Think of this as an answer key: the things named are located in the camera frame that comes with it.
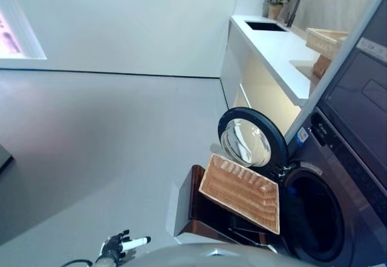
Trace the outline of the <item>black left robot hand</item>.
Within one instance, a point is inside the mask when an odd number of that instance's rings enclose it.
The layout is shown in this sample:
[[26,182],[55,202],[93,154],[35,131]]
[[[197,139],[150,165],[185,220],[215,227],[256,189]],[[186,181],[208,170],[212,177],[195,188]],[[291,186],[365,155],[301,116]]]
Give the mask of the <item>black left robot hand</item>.
[[132,239],[129,234],[130,230],[127,229],[116,235],[108,237],[102,243],[97,259],[112,259],[116,264],[118,264],[126,257],[130,250],[147,245],[151,242],[151,236]]

